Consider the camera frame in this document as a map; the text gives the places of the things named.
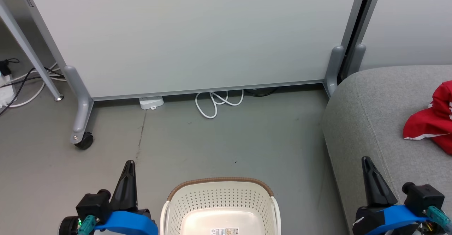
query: power strip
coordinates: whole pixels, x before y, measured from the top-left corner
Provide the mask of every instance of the power strip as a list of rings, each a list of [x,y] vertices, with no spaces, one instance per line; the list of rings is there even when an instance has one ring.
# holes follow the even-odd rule
[[[0,76],[0,86],[11,80],[11,75]],[[16,89],[13,85],[0,88],[0,108],[7,106],[8,103],[13,101],[14,95],[16,95]]]

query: white cable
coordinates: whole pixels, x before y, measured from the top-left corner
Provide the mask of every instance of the white cable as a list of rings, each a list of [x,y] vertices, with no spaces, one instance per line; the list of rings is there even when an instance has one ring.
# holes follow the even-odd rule
[[[55,63],[50,67],[50,69],[54,68],[56,65],[57,65],[57,63],[55,62]],[[36,69],[33,70],[33,71],[31,71],[30,74],[32,74],[32,73],[37,73]],[[16,78],[14,78],[14,79],[12,79],[12,80],[7,81],[6,84],[11,83],[11,82],[13,82],[13,81],[17,81],[18,79],[22,79],[22,78],[24,78],[24,77],[26,77],[26,76],[27,76],[27,74],[24,74],[24,75],[22,75],[22,76],[16,77]]]
[[[41,91],[44,89],[45,85],[46,85],[45,83],[42,83],[41,88],[36,92],[36,94],[34,96],[32,96],[32,98],[30,98],[27,101],[20,103],[20,104],[10,105],[10,108],[21,107],[21,106],[26,105],[27,103],[33,101],[33,99],[35,99],[39,95],[39,93],[41,93]]]
[[[52,68],[55,67],[56,65],[57,65],[57,63],[54,63],[54,64],[50,67],[50,69],[52,69]],[[16,79],[21,79],[21,78],[23,78],[23,77],[25,77],[25,76],[26,76],[26,75],[21,76],[21,77],[18,77],[18,78],[16,78]],[[53,80],[59,80],[59,81],[66,81],[65,79],[58,79],[58,78],[52,78],[52,77],[51,77],[51,79],[53,79]],[[26,105],[27,103],[33,101],[33,100],[41,93],[41,91],[44,89],[44,86],[45,86],[45,85],[46,85],[46,84],[43,82],[42,85],[41,85],[41,88],[36,92],[36,94],[35,94],[34,96],[32,96],[32,98],[30,98],[30,99],[28,99],[27,101],[25,101],[25,102],[23,102],[23,103],[20,103],[20,104],[10,105],[10,108],[21,107],[21,106],[24,106],[24,105]]]
[[[241,103],[242,103],[242,100],[243,100],[243,89],[242,89],[242,97],[240,97],[240,101],[239,101],[238,103],[231,103],[231,102],[227,101],[227,99],[228,99],[228,97],[229,97],[229,93],[228,93],[227,91],[226,91],[226,99],[220,97],[220,96],[217,95],[215,92],[209,92],[210,99],[212,100],[212,102],[213,102],[213,107],[215,108],[215,113],[213,114],[213,116],[208,116],[208,115],[206,115],[206,114],[201,110],[201,108],[199,107],[199,104],[197,103],[197,97],[199,96],[199,94],[200,94],[200,93],[196,94],[196,97],[195,97],[195,104],[196,104],[196,106],[197,106],[199,112],[200,112],[204,117],[206,117],[206,118],[215,118],[215,117],[216,117],[216,114],[217,114],[217,112],[218,112],[218,110],[216,109],[216,106],[217,106],[217,105],[222,105],[222,104],[224,104],[224,103],[227,103],[228,105],[231,105],[231,106],[237,106],[237,105],[241,104]],[[215,95],[217,98],[219,98],[222,102],[221,102],[221,103],[217,103],[217,102],[215,101],[215,99],[213,98],[213,95]]]

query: perforated basket wall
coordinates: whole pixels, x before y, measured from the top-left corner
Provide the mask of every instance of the perforated basket wall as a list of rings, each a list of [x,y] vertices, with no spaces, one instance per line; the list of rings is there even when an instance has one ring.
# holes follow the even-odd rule
[[[260,216],[265,235],[274,235],[273,203],[269,193],[253,182],[206,182],[179,189],[171,199],[168,235],[179,235],[191,211],[217,207],[250,208]]]

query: basket label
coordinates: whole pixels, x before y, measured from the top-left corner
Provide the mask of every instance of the basket label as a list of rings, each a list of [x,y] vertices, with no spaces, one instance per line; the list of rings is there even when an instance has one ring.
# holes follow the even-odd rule
[[[239,228],[213,228],[210,235],[239,235]]]

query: metal frame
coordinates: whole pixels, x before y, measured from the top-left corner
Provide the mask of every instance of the metal frame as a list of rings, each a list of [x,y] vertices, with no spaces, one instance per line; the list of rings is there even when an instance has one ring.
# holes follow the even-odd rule
[[[336,89],[338,82],[337,77],[341,69],[341,65],[344,64],[344,56],[346,49],[345,47],[348,47],[350,42],[353,44],[357,41],[362,41],[363,35],[365,33],[365,29],[368,25],[368,22],[370,21],[370,16],[373,12],[373,9],[375,8],[376,0],[372,0],[370,5],[368,6],[368,9],[366,11],[366,17],[365,20],[362,22],[360,27],[360,33],[357,35],[358,38],[355,40],[351,40],[353,37],[353,31],[355,27],[355,22],[357,21],[358,13],[360,10],[360,7],[363,3],[363,0],[354,0],[352,4],[352,10],[350,12],[349,20],[346,25],[346,29],[344,31],[344,36],[341,42],[340,46],[336,46],[333,48],[331,52],[331,56],[328,63],[328,68],[326,70],[326,76],[324,79],[319,80],[312,80],[312,81],[302,81],[302,82],[287,82],[287,83],[279,83],[279,84],[261,84],[261,85],[253,85],[253,86],[236,86],[232,88],[217,88],[217,89],[197,89],[197,90],[189,90],[189,91],[175,91],[175,92],[165,92],[165,93],[151,93],[151,94],[137,94],[137,95],[123,95],[123,96],[109,96],[109,97],[99,97],[99,98],[92,98],[89,95],[88,90],[83,84],[82,79],[80,78],[79,74],[77,73],[76,68],[73,66],[66,65],[63,57],[61,56],[60,51],[58,50],[58,47],[55,44],[55,41],[53,40],[50,31],[47,29],[47,26],[44,23],[44,20],[42,19],[42,16],[40,15],[39,11],[36,7],[30,7],[31,15],[41,32],[42,36],[44,37],[44,40],[46,41],[47,45],[49,46],[50,51],[52,52],[52,55],[54,56],[57,63],[62,68],[63,73],[65,74],[66,78],[68,79],[68,83],[70,84],[73,92],[77,96],[78,100],[78,110],[76,119],[74,121],[74,127],[73,127],[73,133],[71,134],[70,141],[73,144],[79,143],[82,138],[84,131],[86,130],[86,125],[89,120],[89,116],[91,113],[91,110],[93,108],[94,101],[100,101],[100,100],[118,100],[118,99],[126,99],[126,98],[140,98],[140,97],[152,97],[152,96],[161,96],[161,95],[182,95],[182,94],[193,94],[198,92],[209,92],[209,91],[223,91],[223,90],[235,90],[235,89],[244,89],[246,88],[265,88],[265,87],[278,87],[278,86],[288,86],[288,85],[301,85],[301,84],[316,84],[316,83],[323,83],[326,93],[330,97],[334,90]],[[360,63],[360,60],[357,58],[354,60],[356,63]]]
[[[357,23],[357,30],[355,36],[350,41],[350,51],[347,54],[345,61],[342,63],[341,77],[343,79],[349,77],[359,71],[361,61],[364,58],[366,52],[366,45],[362,44],[363,37],[366,34],[367,27],[372,17],[373,10],[375,9],[376,2],[378,0],[367,0],[364,5],[363,15]]]
[[[55,97],[55,101],[62,100],[64,96],[60,94],[58,89],[55,87],[55,84],[53,84],[52,79],[50,79],[50,76],[47,74],[46,69],[37,57],[36,53],[34,52],[33,48],[31,47],[30,43],[28,42],[27,38],[25,37],[24,33],[20,29],[19,25],[17,24],[16,20],[14,19],[13,15],[11,14],[10,10],[3,0],[0,0],[0,18],[3,20],[7,28],[11,31],[11,34],[13,34],[14,38],[21,46],[22,50],[25,52],[36,71],[44,80],[44,83],[47,85],[50,92],[52,92],[52,95]]]
[[[331,97],[337,88],[339,74],[341,74],[341,78],[345,79],[359,71],[366,51],[366,46],[361,44],[361,41],[366,33],[376,2],[377,0],[354,0],[341,45],[333,48],[329,58],[325,80],[323,81],[328,97]],[[363,14],[358,19],[363,3],[365,3]]]

